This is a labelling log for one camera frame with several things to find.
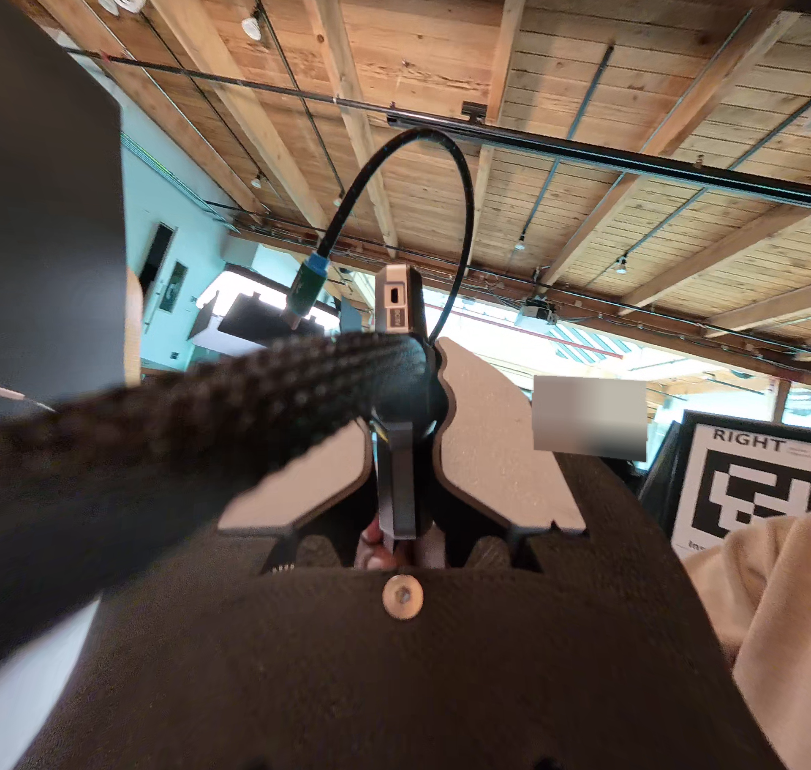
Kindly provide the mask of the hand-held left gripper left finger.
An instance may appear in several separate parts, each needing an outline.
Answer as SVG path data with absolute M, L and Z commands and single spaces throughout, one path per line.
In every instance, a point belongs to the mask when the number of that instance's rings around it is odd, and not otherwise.
M 218 520 L 226 535 L 286 535 L 360 489 L 371 475 L 368 426 L 355 420 L 237 496 Z

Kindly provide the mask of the person in beige hoodie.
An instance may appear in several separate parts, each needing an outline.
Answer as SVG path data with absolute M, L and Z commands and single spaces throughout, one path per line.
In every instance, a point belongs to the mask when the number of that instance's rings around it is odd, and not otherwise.
M 732 677 L 787 768 L 810 768 L 810 515 L 684 558 Z

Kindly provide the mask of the person's left hand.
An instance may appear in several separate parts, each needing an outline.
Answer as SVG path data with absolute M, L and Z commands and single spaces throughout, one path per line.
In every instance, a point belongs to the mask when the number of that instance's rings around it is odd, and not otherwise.
M 398 566 L 396 555 L 386 546 L 380 529 L 379 515 L 360 534 L 354 569 L 358 571 L 391 571 Z

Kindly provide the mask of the black screen on pole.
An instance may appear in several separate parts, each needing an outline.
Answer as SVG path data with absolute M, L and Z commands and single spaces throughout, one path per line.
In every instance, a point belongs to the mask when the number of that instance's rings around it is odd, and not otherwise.
M 225 313 L 216 308 L 219 292 L 199 311 L 188 339 L 196 346 L 229 356 L 246 355 L 290 336 L 324 337 L 327 330 L 313 319 L 291 329 L 282 310 L 259 298 L 238 294 Z

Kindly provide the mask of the black framed marker sign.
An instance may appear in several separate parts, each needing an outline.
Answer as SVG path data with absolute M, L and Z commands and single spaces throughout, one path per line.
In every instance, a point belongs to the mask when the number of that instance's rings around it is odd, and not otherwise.
M 637 498 L 680 558 L 731 533 L 809 512 L 809 426 L 686 410 Z

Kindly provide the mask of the black ceiling track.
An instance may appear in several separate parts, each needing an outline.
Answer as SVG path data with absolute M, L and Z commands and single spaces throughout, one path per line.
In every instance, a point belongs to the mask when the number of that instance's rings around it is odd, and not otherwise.
M 518 153 L 547 156 L 616 173 L 653 177 L 735 196 L 763 199 L 781 205 L 810 207 L 809 184 L 781 178 L 748 174 L 739 170 L 706 166 L 634 153 L 602 145 L 591 145 L 572 139 L 531 134 L 509 128 L 485 126 L 454 117 L 442 117 L 407 109 L 384 108 L 390 124 L 431 126 L 472 143 Z

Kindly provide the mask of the ceiling mounted projector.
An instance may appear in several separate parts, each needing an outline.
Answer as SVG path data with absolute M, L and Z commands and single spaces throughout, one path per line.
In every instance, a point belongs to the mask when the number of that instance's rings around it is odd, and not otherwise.
M 533 296 L 522 303 L 514 325 L 517 328 L 539 331 L 542 327 L 555 326 L 558 318 L 554 304 L 540 296 Z

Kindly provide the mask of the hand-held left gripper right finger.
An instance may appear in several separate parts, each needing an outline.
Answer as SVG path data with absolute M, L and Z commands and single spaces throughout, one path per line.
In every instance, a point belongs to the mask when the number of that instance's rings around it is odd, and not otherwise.
M 458 343 L 435 344 L 449 401 L 437 432 L 434 468 L 455 497 L 521 532 L 585 532 L 554 454 L 533 447 L 532 407 L 510 379 Z

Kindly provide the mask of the lit white softbox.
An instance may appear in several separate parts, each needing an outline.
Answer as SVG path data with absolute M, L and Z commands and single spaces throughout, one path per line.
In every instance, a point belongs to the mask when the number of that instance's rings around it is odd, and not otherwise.
M 251 268 L 227 264 L 223 272 L 197 298 L 196 305 L 198 309 L 204 309 L 210 302 L 214 302 L 213 315 L 224 318 L 239 295 L 259 295 L 260 302 L 283 311 L 289 290 L 289 284 L 283 281 L 265 277 Z M 299 329 L 304 327 L 306 320 L 318 324 L 327 334 L 338 333 L 340 330 L 338 308 L 319 300 L 301 320 Z

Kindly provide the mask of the silver adapter with grey cable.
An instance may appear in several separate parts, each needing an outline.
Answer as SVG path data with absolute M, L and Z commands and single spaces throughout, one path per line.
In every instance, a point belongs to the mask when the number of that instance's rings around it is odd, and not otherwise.
M 414 541 L 420 520 L 414 491 L 414 446 L 421 435 L 425 365 L 422 281 L 412 266 L 390 264 L 375 275 L 374 330 L 404 342 L 415 361 L 397 370 L 391 391 L 374 411 L 380 529 L 391 541 Z

